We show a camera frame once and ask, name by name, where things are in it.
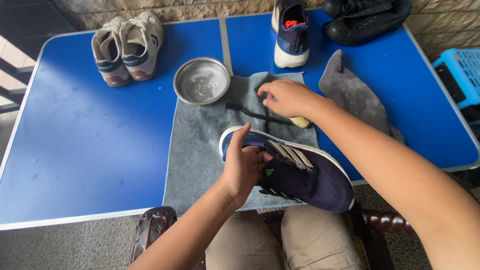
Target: stone wall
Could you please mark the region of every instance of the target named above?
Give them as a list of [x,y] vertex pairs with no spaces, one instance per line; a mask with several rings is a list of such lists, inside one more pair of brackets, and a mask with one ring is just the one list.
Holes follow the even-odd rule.
[[[145,10],[162,22],[272,11],[276,0],[51,0],[78,30]],[[324,0],[304,0],[317,7]],[[406,24],[430,60],[449,48],[480,48],[480,0],[414,0]]]

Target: black cleaning brush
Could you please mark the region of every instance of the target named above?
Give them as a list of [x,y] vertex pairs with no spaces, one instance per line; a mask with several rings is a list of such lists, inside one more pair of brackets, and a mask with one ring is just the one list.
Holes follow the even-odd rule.
[[273,117],[249,112],[246,109],[244,109],[240,105],[240,103],[238,103],[238,102],[227,101],[227,103],[225,104],[225,108],[231,109],[231,110],[239,110],[239,111],[243,112],[244,114],[246,114],[250,117],[254,117],[254,118],[258,118],[258,119],[262,119],[262,120],[266,120],[266,121],[272,121],[272,122],[285,124],[285,125],[290,125],[291,124],[291,122],[289,122],[289,121],[284,121],[284,120],[281,120],[281,119],[277,119],[277,118],[273,118]]

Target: blue plastic crate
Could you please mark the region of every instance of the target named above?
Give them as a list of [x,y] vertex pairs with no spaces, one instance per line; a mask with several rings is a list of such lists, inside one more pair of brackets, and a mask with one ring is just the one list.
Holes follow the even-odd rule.
[[432,65],[437,68],[442,63],[467,98],[457,103],[458,108],[480,104],[480,49],[448,49]]

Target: person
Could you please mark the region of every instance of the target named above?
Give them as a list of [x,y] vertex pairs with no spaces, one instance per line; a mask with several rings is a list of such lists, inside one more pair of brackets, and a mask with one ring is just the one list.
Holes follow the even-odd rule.
[[[259,88],[258,95],[264,93],[268,93],[264,105],[275,113],[305,117],[323,130],[365,180],[410,222],[433,269],[479,268],[480,206],[447,174],[303,84],[289,79],[273,81]],[[205,250],[207,269],[247,269],[246,265],[249,269],[322,269],[321,263],[326,260],[333,263],[328,269],[361,269],[348,247],[348,237],[328,230],[309,231],[318,230],[309,223],[319,219],[328,221],[324,225],[329,230],[338,231],[337,214],[311,206],[287,208],[282,221],[284,234],[283,223],[290,215],[286,226],[289,235],[282,235],[287,240],[284,252],[266,249],[273,246],[268,237],[262,236],[266,226],[261,227],[248,211],[233,214],[245,203],[259,181],[261,168],[272,158],[260,147],[242,148],[249,129],[250,124],[245,124],[233,134],[220,178],[129,270],[192,269]]]

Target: dark gray towel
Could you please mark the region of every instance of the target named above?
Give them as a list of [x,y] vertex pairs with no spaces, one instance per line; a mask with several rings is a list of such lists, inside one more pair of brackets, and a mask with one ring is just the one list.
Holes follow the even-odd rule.
[[375,93],[342,64],[343,52],[337,50],[327,63],[318,83],[320,91],[353,116],[405,143],[402,134],[387,121],[385,107]]
[[[302,73],[270,75],[262,72],[248,78],[232,77],[228,92],[215,105],[195,106],[177,100],[163,205],[172,206],[177,214],[182,215],[219,178],[224,162],[218,152],[218,141],[232,126],[250,122],[253,128],[272,136],[318,148],[313,127],[302,129],[295,125],[266,122],[240,111],[225,109],[225,102],[231,100],[239,102],[250,112],[281,118],[262,105],[266,95],[259,97],[257,91],[263,83],[286,78],[303,83]],[[289,200],[261,194],[258,190],[258,187],[253,189],[240,210],[296,205]]]

